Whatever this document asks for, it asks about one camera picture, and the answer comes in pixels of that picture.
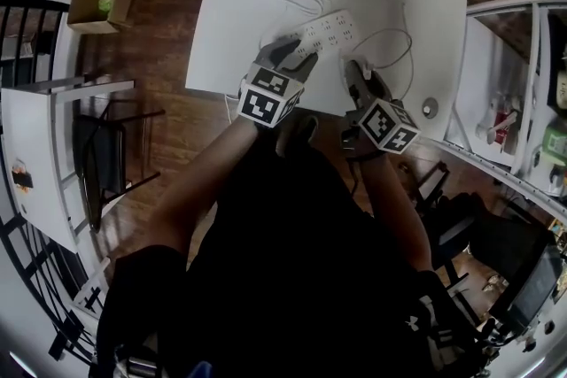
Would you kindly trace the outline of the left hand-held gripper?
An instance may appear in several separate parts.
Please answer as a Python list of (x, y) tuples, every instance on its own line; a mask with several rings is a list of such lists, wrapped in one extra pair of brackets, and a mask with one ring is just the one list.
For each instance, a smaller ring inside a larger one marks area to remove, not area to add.
[(291, 112), (304, 91), (301, 81), (308, 79), (319, 59), (318, 53), (313, 52), (293, 68), (280, 68), (300, 43), (300, 38), (287, 37), (260, 49), (240, 83), (240, 116), (273, 128)]

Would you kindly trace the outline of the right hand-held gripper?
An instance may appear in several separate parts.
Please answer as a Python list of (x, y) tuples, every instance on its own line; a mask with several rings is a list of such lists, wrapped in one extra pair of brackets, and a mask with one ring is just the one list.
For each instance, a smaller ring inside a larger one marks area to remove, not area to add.
[(353, 101), (369, 104), (346, 113), (346, 129), (341, 133), (343, 149), (355, 151), (355, 144), (367, 137), (377, 151), (402, 154), (420, 135), (410, 113), (402, 105), (386, 101), (392, 100), (392, 93), (377, 71), (370, 72), (369, 88), (355, 60), (345, 63), (344, 76)]

